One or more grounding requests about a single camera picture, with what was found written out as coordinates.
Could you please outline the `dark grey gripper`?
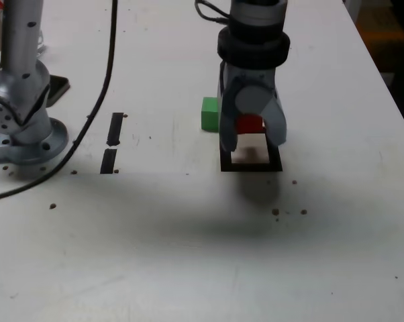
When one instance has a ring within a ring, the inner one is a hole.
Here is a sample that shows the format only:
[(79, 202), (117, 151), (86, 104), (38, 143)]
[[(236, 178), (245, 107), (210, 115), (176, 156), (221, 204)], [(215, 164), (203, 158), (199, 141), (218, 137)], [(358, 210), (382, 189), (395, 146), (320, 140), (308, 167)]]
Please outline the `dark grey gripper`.
[[(276, 69), (250, 70), (221, 62), (219, 65), (218, 97), (219, 140), (226, 152), (233, 152), (238, 143), (236, 121), (238, 110), (243, 114), (258, 115), (262, 118), (270, 143), (280, 146), (287, 139), (287, 121), (281, 102), (277, 99), (275, 84)], [(235, 77), (248, 78), (262, 83), (267, 88), (251, 85), (238, 93)]]

